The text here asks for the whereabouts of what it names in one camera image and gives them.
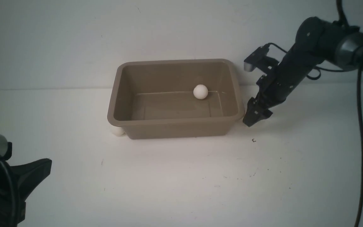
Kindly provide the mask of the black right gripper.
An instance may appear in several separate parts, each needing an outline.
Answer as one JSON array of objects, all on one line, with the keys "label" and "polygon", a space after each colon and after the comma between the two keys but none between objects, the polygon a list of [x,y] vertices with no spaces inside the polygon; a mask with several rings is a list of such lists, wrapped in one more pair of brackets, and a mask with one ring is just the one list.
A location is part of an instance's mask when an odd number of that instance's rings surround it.
[{"label": "black right gripper", "polygon": [[243,123],[251,127],[270,118],[273,112],[269,109],[283,103],[303,79],[304,61],[281,60],[271,73],[258,79],[258,94],[249,99]]}]

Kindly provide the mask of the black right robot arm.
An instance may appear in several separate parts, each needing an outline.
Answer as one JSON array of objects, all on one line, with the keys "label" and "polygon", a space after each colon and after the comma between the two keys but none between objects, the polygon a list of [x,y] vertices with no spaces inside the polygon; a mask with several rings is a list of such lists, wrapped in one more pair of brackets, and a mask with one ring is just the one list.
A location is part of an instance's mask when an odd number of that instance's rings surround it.
[{"label": "black right robot arm", "polygon": [[256,84],[256,97],[248,101],[243,123],[252,126],[268,119],[272,107],[285,102],[290,93],[324,61],[341,70],[363,71],[363,32],[357,26],[344,27],[318,17],[306,19],[299,27],[294,45],[281,61],[268,56],[271,43],[258,47],[244,60],[244,70],[258,68],[264,75]]}]

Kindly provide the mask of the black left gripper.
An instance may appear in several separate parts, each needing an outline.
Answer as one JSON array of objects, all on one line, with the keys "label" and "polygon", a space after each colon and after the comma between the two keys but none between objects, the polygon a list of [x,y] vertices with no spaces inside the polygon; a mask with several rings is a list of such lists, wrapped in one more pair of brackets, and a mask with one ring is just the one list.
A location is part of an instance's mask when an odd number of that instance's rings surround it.
[{"label": "black left gripper", "polygon": [[17,182],[19,197],[18,206],[13,215],[12,193],[6,171],[0,168],[0,227],[16,227],[26,217],[26,203],[24,202],[33,190],[51,173],[52,160],[48,158],[31,163],[12,166],[13,177]]}]

